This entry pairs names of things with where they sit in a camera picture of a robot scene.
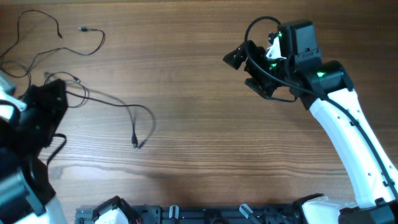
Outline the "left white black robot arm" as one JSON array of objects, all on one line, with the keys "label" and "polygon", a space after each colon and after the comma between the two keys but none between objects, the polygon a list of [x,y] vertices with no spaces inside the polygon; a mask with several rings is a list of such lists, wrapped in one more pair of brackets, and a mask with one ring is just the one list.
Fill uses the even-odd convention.
[{"label": "left white black robot arm", "polygon": [[39,159],[68,109],[66,83],[32,85],[24,99],[1,100],[1,223],[66,223],[48,165]]}]

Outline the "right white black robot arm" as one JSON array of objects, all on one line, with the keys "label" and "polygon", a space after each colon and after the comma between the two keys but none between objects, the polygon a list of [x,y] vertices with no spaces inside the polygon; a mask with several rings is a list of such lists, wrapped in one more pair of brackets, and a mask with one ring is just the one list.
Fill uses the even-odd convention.
[{"label": "right white black robot arm", "polygon": [[278,23],[268,46],[249,39],[224,56],[224,62],[249,74],[246,85],[266,100],[287,87],[294,100],[320,123],[349,176],[355,200],[313,194],[291,204],[270,205],[253,223],[396,223],[397,169],[367,122],[354,84],[338,61],[322,62],[311,21]]}]

